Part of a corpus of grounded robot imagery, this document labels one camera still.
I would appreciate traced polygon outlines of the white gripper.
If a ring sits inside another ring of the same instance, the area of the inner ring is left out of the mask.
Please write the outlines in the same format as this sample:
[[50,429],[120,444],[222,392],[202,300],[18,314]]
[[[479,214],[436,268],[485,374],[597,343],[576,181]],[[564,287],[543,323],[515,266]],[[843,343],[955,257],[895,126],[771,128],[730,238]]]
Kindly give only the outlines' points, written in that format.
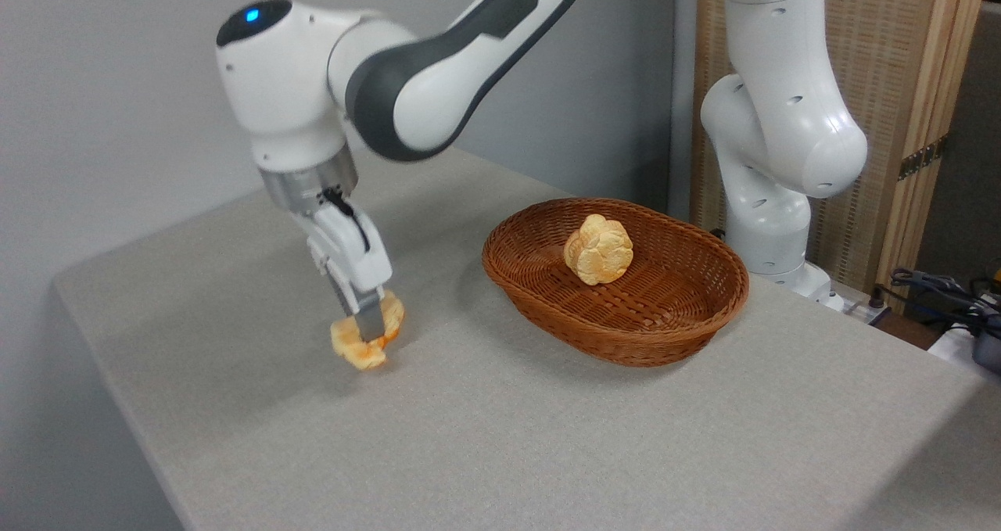
[[361,341],[382,338],[380,293],[393,269],[371,218],[351,202],[289,203],[285,210],[305,231],[316,267],[335,278],[337,299],[347,317],[355,315]]

